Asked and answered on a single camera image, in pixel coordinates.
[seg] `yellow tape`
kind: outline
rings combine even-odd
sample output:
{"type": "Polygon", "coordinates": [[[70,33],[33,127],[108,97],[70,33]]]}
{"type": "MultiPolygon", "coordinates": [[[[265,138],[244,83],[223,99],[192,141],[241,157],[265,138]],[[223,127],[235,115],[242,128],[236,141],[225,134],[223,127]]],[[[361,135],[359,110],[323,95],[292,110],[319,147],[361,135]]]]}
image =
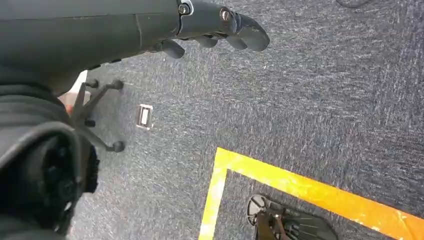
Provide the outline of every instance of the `yellow tape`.
{"type": "Polygon", "coordinates": [[[318,207],[399,240],[424,240],[424,219],[253,158],[218,148],[206,199],[200,240],[212,240],[232,170],[318,207]]]}

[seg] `black robotic arm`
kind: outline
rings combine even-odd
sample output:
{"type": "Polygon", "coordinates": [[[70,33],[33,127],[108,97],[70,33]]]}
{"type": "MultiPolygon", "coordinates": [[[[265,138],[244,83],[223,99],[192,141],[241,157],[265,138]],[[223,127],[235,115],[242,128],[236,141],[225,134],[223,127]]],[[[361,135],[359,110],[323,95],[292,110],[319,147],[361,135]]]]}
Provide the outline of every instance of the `black robotic arm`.
{"type": "Polygon", "coordinates": [[[252,18],[198,0],[7,0],[0,2],[0,83],[68,91],[78,74],[144,52],[180,58],[172,39],[264,50],[252,18]]]}

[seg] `yellow floor marking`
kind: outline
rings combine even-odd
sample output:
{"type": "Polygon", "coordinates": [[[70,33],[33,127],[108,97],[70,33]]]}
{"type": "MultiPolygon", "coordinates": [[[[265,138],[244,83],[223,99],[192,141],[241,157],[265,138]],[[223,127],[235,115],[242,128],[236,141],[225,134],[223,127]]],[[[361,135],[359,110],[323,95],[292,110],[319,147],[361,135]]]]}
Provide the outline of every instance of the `yellow floor marking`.
{"type": "Polygon", "coordinates": [[[253,158],[218,148],[199,240],[212,240],[227,170],[398,240],[424,240],[424,219],[253,158]]]}

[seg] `robotic arm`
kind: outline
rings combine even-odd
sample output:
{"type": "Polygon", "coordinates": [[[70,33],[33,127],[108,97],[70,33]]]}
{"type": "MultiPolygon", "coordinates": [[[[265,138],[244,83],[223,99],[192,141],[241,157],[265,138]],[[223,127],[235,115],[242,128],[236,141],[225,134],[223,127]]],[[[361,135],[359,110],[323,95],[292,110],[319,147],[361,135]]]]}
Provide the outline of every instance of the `robotic arm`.
{"type": "Polygon", "coordinates": [[[56,96],[78,74],[144,52],[181,58],[173,39],[263,51],[252,18],[198,0],[6,0],[0,3],[0,81],[37,83],[56,96]]]}
{"type": "Polygon", "coordinates": [[[0,239],[60,239],[97,186],[96,150],[57,97],[79,73],[145,52],[181,58],[173,40],[263,51],[252,18],[198,0],[0,2],[0,239]]]}

